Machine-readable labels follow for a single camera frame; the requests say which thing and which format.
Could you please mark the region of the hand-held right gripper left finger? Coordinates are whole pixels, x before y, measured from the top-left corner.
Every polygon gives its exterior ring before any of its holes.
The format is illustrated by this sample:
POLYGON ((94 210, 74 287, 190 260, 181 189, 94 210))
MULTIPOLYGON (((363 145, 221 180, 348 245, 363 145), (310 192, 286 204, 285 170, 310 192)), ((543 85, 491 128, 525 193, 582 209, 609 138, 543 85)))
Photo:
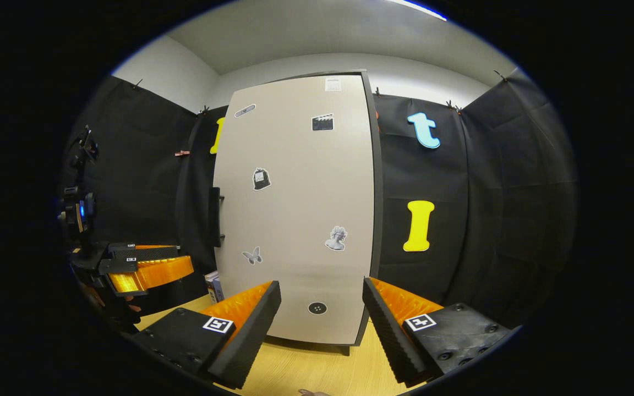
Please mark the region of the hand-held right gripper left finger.
POLYGON ((130 340, 189 376, 240 389, 280 303, 279 281, 272 280, 201 311, 174 309, 130 340))

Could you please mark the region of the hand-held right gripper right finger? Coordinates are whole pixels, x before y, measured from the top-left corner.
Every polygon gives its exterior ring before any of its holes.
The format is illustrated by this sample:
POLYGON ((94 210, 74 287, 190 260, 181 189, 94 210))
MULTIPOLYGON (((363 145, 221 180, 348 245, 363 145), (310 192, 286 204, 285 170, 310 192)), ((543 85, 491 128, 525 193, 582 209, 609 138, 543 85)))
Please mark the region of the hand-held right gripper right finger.
POLYGON ((464 303, 441 306, 373 277, 363 303, 398 383, 416 386, 495 351, 513 330, 464 303))

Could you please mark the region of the black door handle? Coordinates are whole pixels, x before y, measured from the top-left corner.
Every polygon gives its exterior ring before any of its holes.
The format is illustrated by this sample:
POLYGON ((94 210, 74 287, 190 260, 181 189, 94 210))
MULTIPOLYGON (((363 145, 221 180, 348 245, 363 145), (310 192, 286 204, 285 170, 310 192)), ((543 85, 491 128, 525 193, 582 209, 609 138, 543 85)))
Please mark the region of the black door handle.
POLYGON ((211 187, 209 191, 208 226, 209 238, 215 248, 221 248, 222 241, 225 238, 224 234, 221 233, 220 225, 220 210, 223 200, 224 196, 221 195, 221 189, 211 187))

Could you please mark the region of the dark blue book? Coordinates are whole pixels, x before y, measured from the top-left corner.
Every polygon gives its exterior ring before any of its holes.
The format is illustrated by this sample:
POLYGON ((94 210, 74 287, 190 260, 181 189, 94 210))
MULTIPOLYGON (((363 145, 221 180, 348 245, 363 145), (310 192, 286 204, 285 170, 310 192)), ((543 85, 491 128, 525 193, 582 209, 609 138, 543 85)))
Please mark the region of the dark blue book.
POLYGON ((224 293, 221 287, 221 279, 218 271, 208 273, 204 276, 206 287, 213 304, 224 301, 224 293))

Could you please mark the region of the black backdrop cloth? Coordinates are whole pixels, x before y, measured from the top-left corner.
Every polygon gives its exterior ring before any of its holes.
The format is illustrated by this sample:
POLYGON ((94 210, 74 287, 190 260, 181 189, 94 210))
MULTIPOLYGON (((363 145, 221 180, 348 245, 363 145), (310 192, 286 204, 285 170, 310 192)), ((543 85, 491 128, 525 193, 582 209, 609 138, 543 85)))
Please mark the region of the black backdrop cloth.
MULTIPOLYGON (((436 303, 465 303, 516 327, 549 297, 578 211, 573 153, 556 110, 516 71, 460 114, 418 98, 374 95, 383 172, 378 278, 436 303)), ((85 185, 96 196, 94 241, 180 245, 194 273, 137 296, 155 314, 208 293, 215 270, 209 190, 216 121, 107 77, 75 121, 100 157, 85 185), (190 151, 175 156, 177 151, 190 151)))

